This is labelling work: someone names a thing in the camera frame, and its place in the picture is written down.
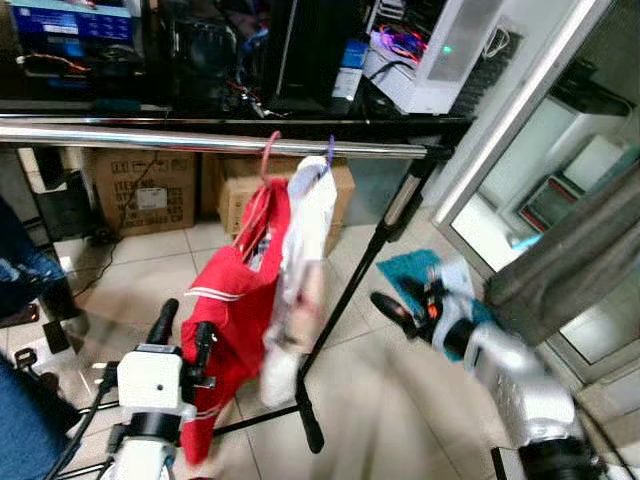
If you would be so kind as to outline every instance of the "white appliance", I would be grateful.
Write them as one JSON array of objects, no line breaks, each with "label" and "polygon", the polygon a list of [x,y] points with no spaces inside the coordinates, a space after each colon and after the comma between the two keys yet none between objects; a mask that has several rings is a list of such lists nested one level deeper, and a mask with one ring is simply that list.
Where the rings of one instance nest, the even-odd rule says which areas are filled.
[{"label": "white appliance", "polygon": [[[496,27],[503,3],[448,0],[417,65],[386,49],[379,34],[372,32],[364,75],[374,77],[372,82],[403,113],[448,113]],[[376,75],[399,61],[411,68],[396,64]]]}]

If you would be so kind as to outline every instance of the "black tripod leg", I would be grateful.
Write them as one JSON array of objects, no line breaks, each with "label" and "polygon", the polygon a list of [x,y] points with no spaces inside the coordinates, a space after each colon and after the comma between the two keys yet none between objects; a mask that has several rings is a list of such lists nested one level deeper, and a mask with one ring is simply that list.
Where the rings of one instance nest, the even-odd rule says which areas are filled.
[{"label": "black tripod leg", "polygon": [[409,167],[409,171],[404,176],[383,219],[376,227],[373,237],[369,240],[367,249],[360,259],[360,263],[349,279],[349,283],[347,283],[344,292],[342,292],[340,300],[338,300],[333,312],[331,312],[327,325],[320,333],[318,340],[313,346],[313,350],[307,356],[298,372],[296,402],[298,403],[302,424],[307,434],[307,442],[313,453],[318,453],[322,450],[324,446],[324,436],[313,413],[304,379],[376,256],[380,253],[380,250],[382,250],[382,247],[387,241],[393,241],[399,238],[402,230],[409,223],[417,207],[422,202],[420,192],[437,164],[435,160],[451,156],[451,151],[448,149],[440,150],[435,148],[434,150],[436,150],[436,155],[433,156],[438,158],[434,158],[433,161],[429,159],[414,160]]}]

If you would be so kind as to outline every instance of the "tile floor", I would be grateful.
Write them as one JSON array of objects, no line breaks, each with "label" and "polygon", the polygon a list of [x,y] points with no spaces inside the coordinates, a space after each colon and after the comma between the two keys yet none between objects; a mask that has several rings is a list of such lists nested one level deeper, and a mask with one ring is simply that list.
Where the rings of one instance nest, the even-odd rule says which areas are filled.
[{"label": "tile floor", "polygon": [[[331,253],[326,264],[329,307],[338,301],[373,228],[345,228]],[[204,223],[121,242],[104,277],[77,299],[85,311],[84,321],[69,328],[84,346],[73,362],[57,368],[67,398],[87,406],[97,378],[87,366],[119,359],[135,347],[168,297],[181,302],[174,331],[178,339],[180,322],[193,306],[193,297],[182,293],[216,248],[228,241],[219,224]],[[91,248],[81,240],[57,248],[74,289],[85,285],[108,260],[108,249]],[[443,257],[455,254],[426,213],[419,211],[403,237],[386,245],[378,260],[418,248],[430,248]],[[474,282],[481,284],[477,276]],[[375,267],[308,377],[309,395],[326,440],[320,454],[310,453],[299,417],[289,415],[215,439],[209,460],[198,469],[189,469],[180,455],[176,478],[494,478],[489,449],[509,443],[488,394],[459,364],[451,364],[426,345],[407,342],[370,305],[367,296],[372,289],[392,293]],[[0,345],[13,354],[41,336],[38,324],[13,327],[0,330]],[[245,385],[220,424],[263,412],[256,390],[255,383]],[[113,409],[96,415],[69,469],[104,459],[109,429],[120,421],[120,414]]]}]

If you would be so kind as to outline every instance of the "blue box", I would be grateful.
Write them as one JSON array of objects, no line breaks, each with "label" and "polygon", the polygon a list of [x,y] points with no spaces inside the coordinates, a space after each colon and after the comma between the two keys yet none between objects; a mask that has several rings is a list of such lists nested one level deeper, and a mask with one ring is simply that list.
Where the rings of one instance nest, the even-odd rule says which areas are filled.
[{"label": "blue box", "polygon": [[64,34],[131,43],[133,25],[125,6],[63,0],[11,0],[18,33]]}]

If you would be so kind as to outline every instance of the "robotic arm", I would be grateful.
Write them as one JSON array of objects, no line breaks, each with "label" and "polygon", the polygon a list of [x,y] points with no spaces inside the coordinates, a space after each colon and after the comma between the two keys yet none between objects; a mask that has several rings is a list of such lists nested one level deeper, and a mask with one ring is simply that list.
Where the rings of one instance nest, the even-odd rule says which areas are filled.
[{"label": "robotic arm", "polygon": [[529,480],[595,480],[602,466],[584,435],[570,392],[517,337],[491,322],[470,320],[473,298],[447,289],[447,266],[431,272],[413,316],[375,292],[374,305],[409,339],[457,355],[491,393]]}]

